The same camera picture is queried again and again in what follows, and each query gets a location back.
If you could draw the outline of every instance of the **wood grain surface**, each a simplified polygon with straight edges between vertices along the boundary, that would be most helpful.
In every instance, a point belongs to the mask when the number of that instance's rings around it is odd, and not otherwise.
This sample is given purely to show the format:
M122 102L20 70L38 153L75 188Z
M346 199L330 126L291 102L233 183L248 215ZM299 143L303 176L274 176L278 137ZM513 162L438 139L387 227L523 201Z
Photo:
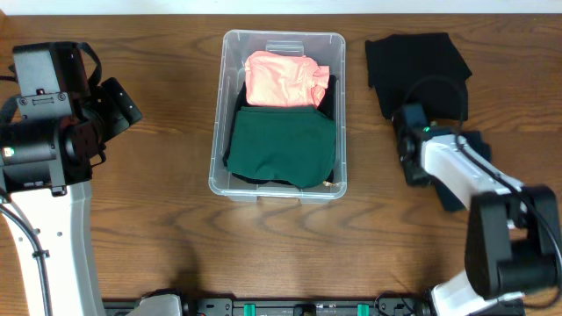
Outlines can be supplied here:
M220 50L231 29L338 32L346 39L343 198L252 205L209 190ZM8 17L0 73L12 63L14 45L87 41L104 78L117 77L145 116L108 144L108 162L94 170L91 230L104 298L170 286L239 298L366 298L422 291L464 268L467 212L447 213L433 189L406 186L393 130L367 87L364 42L421 32L448 32L473 72L466 128L484 133L494 164L562 196L558 15ZM0 83L0 98L17 92ZM0 313L26 315L3 220L0 257ZM561 313L562 304L529 311Z
M2 11L2 9L0 9L0 31L2 31L2 26L4 25L5 19L6 19L6 15Z

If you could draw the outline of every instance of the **clear plastic bin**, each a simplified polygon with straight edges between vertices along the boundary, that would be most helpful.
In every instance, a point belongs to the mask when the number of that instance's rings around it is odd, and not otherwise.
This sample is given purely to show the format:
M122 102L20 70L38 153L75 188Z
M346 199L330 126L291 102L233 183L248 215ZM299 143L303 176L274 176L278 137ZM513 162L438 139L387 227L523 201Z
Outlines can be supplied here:
M321 66L329 66L337 77L335 87L334 183L298 189L291 185L245 183L228 172L222 156L228 146L234 104L245 79L244 63L258 50L290 56L308 56ZM256 202L258 197L300 198L301 203L327 203L341 198L348 183L345 157L345 39L331 32L266 32L232 30L225 34L220 61L219 95L214 120L213 153L209 170L209 187L234 201Z

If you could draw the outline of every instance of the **green towel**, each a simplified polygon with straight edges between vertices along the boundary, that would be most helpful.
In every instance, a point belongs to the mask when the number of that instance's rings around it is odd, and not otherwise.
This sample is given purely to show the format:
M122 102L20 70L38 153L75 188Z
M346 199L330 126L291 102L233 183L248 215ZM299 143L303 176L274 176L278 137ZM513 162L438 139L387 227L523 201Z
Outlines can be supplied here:
M242 107L228 171L300 188L321 184L334 168L335 122L313 106Z

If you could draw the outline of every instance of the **black cable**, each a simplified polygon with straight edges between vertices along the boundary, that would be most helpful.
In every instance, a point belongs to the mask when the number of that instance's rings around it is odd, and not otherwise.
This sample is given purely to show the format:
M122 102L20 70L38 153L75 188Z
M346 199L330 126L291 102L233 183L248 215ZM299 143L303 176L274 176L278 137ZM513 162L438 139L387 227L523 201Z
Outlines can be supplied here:
M51 293L49 291L48 279L47 279L47 266L45 264L45 257L47 252L43 250L39 239L33 233L32 229L27 226L20 217L8 210L5 206L0 205L0 212L8 219L10 219L14 224L16 224L19 229L24 233L25 237L31 242L33 247L33 258L37 261L37 268L39 269L39 278L41 281L41 291L43 294L43 308L45 310L45 316L52 316L53 310L51 307Z
M13 82L13 83L18 82L18 80L16 80L16 77L11 76L11 75L0 75L0 80L9 81L9 82Z
M404 299L404 297L402 297L399 293L395 292L395 291L383 291L382 293L380 293L377 298L375 298L375 307L377 307L378 312L381 313L383 316L388 316L385 312L381 311L379 306L378 306L378 300L380 298L382 298L383 296L385 296L385 294L394 294L395 296L399 297L402 300L402 303L404 303L404 306L411 312L411 313L415 313L414 309L412 307L410 307L407 303L406 300Z
M505 181L503 178L501 178L501 174L496 174L492 170L490 170L488 167L484 166L481 162L479 162L471 154L466 152L465 145L460 143L459 137L460 137L460 134L463 130L463 120L465 119L466 111L468 110L468 96L460 89L458 83L456 81L454 81L453 79L451 79L447 76L444 76L444 75L428 75L426 77L423 77L418 82L416 82L415 84L412 85L412 87L408 90L407 94L404 96L404 100L402 102L402 105L404 105L407 102L407 100L410 98L410 96L415 91L415 89L417 89L422 83L425 83L425 82L431 81L431 80L438 80L438 81L443 81L443 82L448 83L457 92L458 97L460 99L460 103L461 103L460 104L460 108L461 108L460 118L458 120L457 128L453 129L453 133L455 135L455 146L457 147L457 150L459 152L461 152L469 161L474 163L482 171L484 171L486 174L488 174L493 180L495 180L499 184L505 186L514 196L516 196L525 205L525 207L527 208L527 212L529 212L531 215L535 216L538 224L540 226L542 226L544 228L544 230L546 231L546 233L548 234L549 240L551 241L551 244L554 247L554 252L555 252L554 255L555 255L555 258L556 258L556 270L557 270L557 277L558 277L557 294L556 294L556 296L554 297L553 300L551 300L550 302L548 302L546 304L543 304L543 305L526 305L526 304L523 304L523 307L529 308L529 309L546 309L546 308L550 308L550 307L554 306L562 298L562 277L560 277L560 275L562 274L562 254L560 253L560 245L557 243L556 237L554 237L554 232L551 230L551 227L548 225L548 222L544 218L543 214L541 214L540 212L537 212L537 210L535 209L533 204L526 197L524 197L523 194L518 189L516 189L513 185L509 184L507 181Z

